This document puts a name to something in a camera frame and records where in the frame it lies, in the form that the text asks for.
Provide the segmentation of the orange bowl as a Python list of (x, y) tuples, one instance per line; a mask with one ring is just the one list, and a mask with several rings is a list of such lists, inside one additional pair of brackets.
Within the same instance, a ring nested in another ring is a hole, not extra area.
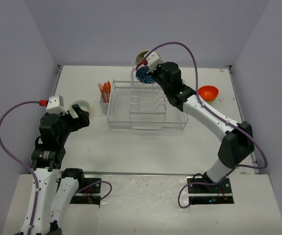
[(210, 94), (219, 94), (219, 90), (215, 86), (211, 86), (211, 85), (200, 87), (198, 92), (200, 97), (206, 102)]

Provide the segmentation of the red rimmed patterned bowl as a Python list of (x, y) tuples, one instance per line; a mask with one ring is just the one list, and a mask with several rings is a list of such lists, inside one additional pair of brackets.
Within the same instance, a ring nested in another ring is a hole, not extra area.
[(137, 64), (135, 70), (138, 71), (140, 68), (142, 68), (144, 66), (144, 63), (143, 62), (140, 62)]

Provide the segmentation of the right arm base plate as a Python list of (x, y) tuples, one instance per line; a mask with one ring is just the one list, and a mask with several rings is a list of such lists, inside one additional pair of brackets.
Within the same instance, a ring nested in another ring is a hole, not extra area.
[(191, 205), (233, 204), (233, 194), (229, 178), (218, 185), (206, 187), (204, 185), (188, 186), (189, 202)]

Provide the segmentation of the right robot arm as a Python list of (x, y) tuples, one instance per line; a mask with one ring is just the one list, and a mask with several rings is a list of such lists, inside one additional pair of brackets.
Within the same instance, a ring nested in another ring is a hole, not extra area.
[(253, 136), (251, 125), (227, 118), (208, 105), (194, 89), (183, 83), (181, 70), (174, 62), (159, 64), (148, 74), (162, 88), (172, 106), (194, 117), (221, 142), (218, 159), (202, 176), (203, 188), (207, 192), (216, 191), (220, 180), (254, 151), (249, 139)]

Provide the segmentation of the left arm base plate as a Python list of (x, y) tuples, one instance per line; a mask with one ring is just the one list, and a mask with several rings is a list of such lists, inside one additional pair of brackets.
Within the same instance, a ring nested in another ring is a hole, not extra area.
[[(84, 188), (92, 183), (100, 181), (101, 178), (84, 178), (83, 183), (79, 186), (79, 189)], [(72, 197), (70, 204), (83, 204), (83, 205), (100, 205), (101, 202), (101, 185), (96, 184)]]

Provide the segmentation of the dark blue triangle bowl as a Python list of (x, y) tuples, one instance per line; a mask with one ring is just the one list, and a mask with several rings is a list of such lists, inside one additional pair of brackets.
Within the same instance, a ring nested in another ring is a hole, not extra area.
[(136, 77), (141, 83), (152, 84), (155, 80), (148, 74), (148, 67), (141, 67), (136, 71)]

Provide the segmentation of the yellow patterned bowl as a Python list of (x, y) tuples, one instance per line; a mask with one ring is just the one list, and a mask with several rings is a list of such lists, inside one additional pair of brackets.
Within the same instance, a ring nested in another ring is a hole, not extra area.
[(69, 106), (69, 112), (71, 114), (71, 116), (73, 118), (78, 118), (77, 113), (75, 112), (75, 110), (72, 108), (73, 105), (78, 105), (80, 109), (82, 109), (83, 111), (86, 111), (89, 113), (89, 115), (92, 114), (92, 108), (91, 105), (85, 101), (85, 100), (77, 100), (75, 102), (73, 102), (70, 106)]

